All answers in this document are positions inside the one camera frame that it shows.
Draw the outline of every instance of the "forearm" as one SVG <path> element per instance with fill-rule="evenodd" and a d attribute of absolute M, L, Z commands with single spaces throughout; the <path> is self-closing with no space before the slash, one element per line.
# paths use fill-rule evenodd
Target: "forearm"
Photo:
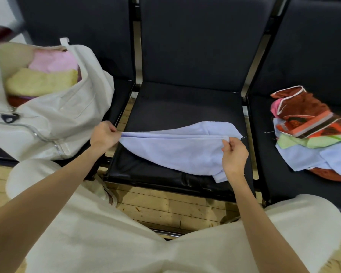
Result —
<path fill-rule="evenodd" d="M 230 179 L 248 241 L 260 273 L 308 270 L 256 201 L 243 175 Z"/>
<path fill-rule="evenodd" d="M 90 147 L 0 208 L 0 272 L 15 272 L 100 155 Z"/>

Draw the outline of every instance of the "wooden floor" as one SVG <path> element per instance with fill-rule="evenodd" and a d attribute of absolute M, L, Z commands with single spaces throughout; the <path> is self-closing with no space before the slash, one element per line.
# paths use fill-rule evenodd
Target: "wooden floor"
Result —
<path fill-rule="evenodd" d="M 132 105 L 133 101 L 130 101 L 118 125 L 119 130 L 124 129 Z M 108 151 L 107 155 L 112 156 L 114 150 L 115 148 Z M 99 174 L 103 174 L 105 170 L 100 168 Z M 10 171 L 11 168 L 0 167 L 0 207 L 9 200 L 5 194 L 5 183 Z M 239 214 L 234 203 L 125 185 L 109 184 L 109 187 L 118 197 L 117 208 L 148 227 L 187 233 L 219 225 Z M 24 272 L 25 263 L 17 273 Z M 341 273 L 341 248 L 332 256 L 321 273 Z"/>

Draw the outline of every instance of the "green cloth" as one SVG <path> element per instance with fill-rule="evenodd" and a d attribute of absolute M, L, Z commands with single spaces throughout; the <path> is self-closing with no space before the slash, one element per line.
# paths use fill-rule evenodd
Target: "green cloth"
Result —
<path fill-rule="evenodd" d="M 282 149 L 295 146 L 296 144 L 300 144 L 301 146 L 308 147 L 308 148 L 318 148 L 318 147 L 331 146 L 338 142 L 341 142 L 341 135 L 320 136 L 320 137 L 299 139 L 293 136 L 281 134 L 277 141 L 277 144 Z"/>

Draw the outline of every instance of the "chair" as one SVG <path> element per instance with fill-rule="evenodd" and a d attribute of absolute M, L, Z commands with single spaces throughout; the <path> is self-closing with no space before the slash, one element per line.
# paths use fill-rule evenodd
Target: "chair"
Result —
<path fill-rule="evenodd" d="M 269 204 L 298 194 L 330 200 L 341 210 L 341 182 L 294 172 L 275 148 L 270 94 L 303 85 L 341 115 L 341 0 L 290 0 L 247 95 L 263 197 Z"/>
<path fill-rule="evenodd" d="M 16 1 L 34 45 L 55 46 L 59 38 L 68 37 L 71 44 L 93 50 L 102 68 L 114 77 L 115 92 L 104 120 L 117 125 L 135 85 L 130 0 Z M 88 147 L 85 144 L 76 156 Z M 71 160 L 56 162 L 63 166 Z M 17 163 L 0 149 L 0 165 Z"/>
<path fill-rule="evenodd" d="M 246 136 L 241 90 L 275 1 L 140 0 L 143 84 L 125 131 L 224 121 Z M 254 191 L 250 159 L 245 177 Z M 164 168 L 122 145 L 105 181 L 235 202 L 228 182 Z"/>

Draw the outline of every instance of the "pink towel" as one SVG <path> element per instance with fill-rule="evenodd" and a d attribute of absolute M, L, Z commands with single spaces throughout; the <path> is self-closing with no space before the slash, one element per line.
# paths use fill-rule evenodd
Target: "pink towel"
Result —
<path fill-rule="evenodd" d="M 274 117 L 276 118 L 279 118 L 279 116 L 277 115 L 277 112 L 278 112 L 278 107 L 279 107 L 279 104 L 280 102 L 282 101 L 283 98 L 281 99 L 277 99 L 276 101 L 274 101 L 272 103 L 272 106 L 270 106 L 270 112 L 273 113 Z"/>
<path fill-rule="evenodd" d="M 71 69 L 77 70 L 78 64 L 74 55 L 69 51 L 36 49 L 34 51 L 34 59 L 28 68 L 51 73 Z"/>

